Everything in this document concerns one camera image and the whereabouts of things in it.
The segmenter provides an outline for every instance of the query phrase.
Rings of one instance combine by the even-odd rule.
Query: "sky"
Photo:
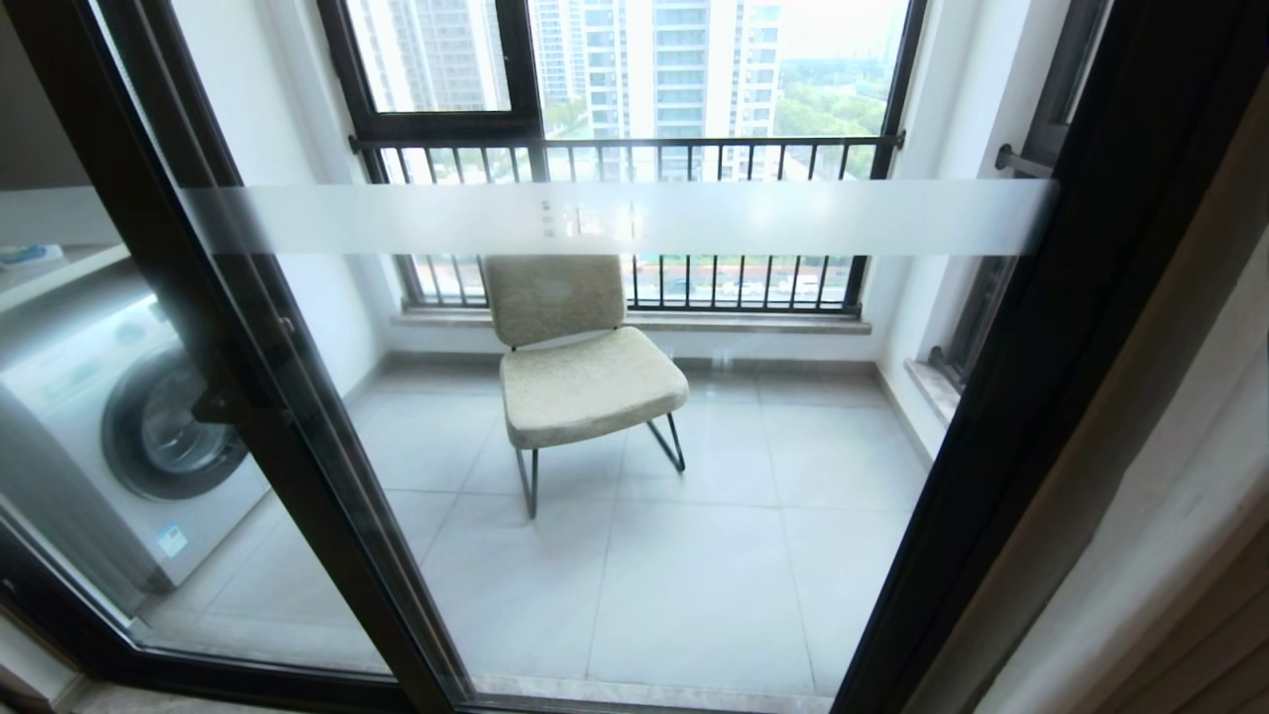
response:
[[[783,0],[780,55],[786,58],[881,53],[902,30],[907,0]]]

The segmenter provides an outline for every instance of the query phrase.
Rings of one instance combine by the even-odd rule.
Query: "sliding glass door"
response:
[[[1216,117],[1159,164],[1127,38],[1179,16],[1115,8],[1053,180],[892,180],[923,0],[845,68],[782,34],[836,10],[646,5],[9,3],[5,605],[95,677],[307,710],[898,710],[1246,38],[1156,98]],[[789,118],[838,110],[868,136]],[[930,255],[1016,260],[942,450],[876,367]]]

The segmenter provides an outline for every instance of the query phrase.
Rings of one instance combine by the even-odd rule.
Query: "metal railing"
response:
[[[472,140],[362,142],[376,180],[396,184],[522,180],[855,180],[878,146],[902,136],[805,138]],[[487,307],[478,255],[397,255],[407,308]],[[836,313],[858,317],[864,255],[622,256],[632,309]]]

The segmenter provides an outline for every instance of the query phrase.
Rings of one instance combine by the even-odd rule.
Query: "washer label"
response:
[[[189,545],[189,539],[185,538],[185,534],[180,533],[176,524],[171,524],[164,529],[156,542],[159,543],[159,550],[166,553],[168,558],[175,558],[178,553],[185,550],[185,547]]]

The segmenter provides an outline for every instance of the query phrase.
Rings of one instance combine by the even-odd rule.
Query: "front-loading washer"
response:
[[[180,586],[268,483],[232,427],[193,419],[206,383],[154,294],[67,302],[0,364],[0,493],[10,521],[136,613]]]

